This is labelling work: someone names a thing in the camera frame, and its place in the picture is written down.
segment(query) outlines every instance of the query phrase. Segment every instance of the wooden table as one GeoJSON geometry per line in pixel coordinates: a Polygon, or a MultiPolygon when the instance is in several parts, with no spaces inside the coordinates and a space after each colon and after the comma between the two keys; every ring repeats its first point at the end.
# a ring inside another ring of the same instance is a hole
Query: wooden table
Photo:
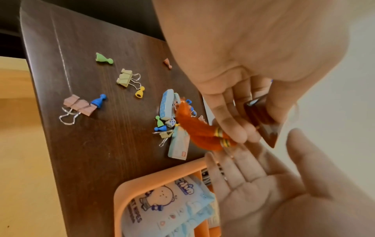
{"type": "MultiPolygon", "coordinates": [[[[40,1],[24,1],[20,21],[68,237],[113,236],[116,188],[185,162],[168,158],[169,146],[152,134],[163,92],[174,89],[205,116],[201,95],[164,41],[40,1]],[[95,62],[96,52],[114,64],[95,62]],[[116,84],[122,68],[141,74],[142,99],[116,84]],[[90,117],[59,121],[65,98],[102,93],[108,99],[90,117]]],[[[187,161],[203,157],[190,144],[187,161]]]]}

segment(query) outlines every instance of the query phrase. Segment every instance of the hand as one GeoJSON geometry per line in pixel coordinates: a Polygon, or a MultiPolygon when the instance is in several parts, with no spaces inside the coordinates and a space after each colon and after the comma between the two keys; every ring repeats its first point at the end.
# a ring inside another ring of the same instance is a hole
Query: hand
{"type": "Polygon", "coordinates": [[[375,236],[375,203],[300,130],[287,150],[301,177],[260,143],[206,154],[223,236],[375,236]],[[220,163],[227,182],[214,158],[220,163]]]}
{"type": "Polygon", "coordinates": [[[283,122],[341,60],[348,44],[343,5],[343,0],[154,0],[174,58],[238,143],[260,139],[245,102],[269,90],[267,112],[283,122]]]}

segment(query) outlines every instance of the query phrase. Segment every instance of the wooden floor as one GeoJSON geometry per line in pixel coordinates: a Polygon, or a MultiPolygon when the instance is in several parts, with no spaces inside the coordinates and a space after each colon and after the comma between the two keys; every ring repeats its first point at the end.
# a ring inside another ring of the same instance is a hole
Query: wooden floor
{"type": "Polygon", "coordinates": [[[0,92],[0,236],[66,237],[25,60],[0,57],[0,92]]]}

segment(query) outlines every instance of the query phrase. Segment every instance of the blue game pawn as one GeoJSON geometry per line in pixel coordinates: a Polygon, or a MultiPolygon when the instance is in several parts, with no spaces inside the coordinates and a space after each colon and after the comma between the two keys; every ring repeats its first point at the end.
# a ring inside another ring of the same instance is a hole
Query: blue game pawn
{"type": "Polygon", "coordinates": [[[164,126],[161,126],[160,128],[155,127],[154,130],[155,130],[155,132],[158,132],[158,131],[159,132],[165,132],[167,130],[167,126],[164,125],[164,126]]]}
{"type": "Polygon", "coordinates": [[[100,109],[101,106],[102,106],[103,100],[105,100],[105,99],[107,99],[107,96],[105,94],[101,94],[100,98],[97,98],[97,99],[91,101],[91,104],[95,105],[96,107],[98,107],[100,109]]]}

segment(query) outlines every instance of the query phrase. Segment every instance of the white wall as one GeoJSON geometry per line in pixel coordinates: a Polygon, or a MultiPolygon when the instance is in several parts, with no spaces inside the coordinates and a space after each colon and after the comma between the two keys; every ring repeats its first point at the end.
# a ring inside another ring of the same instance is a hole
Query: white wall
{"type": "Polygon", "coordinates": [[[375,198],[375,12],[353,23],[343,61],[298,104],[299,119],[284,126],[274,154],[296,171],[285,143],[292,128],[301,128],[375,198]]]}

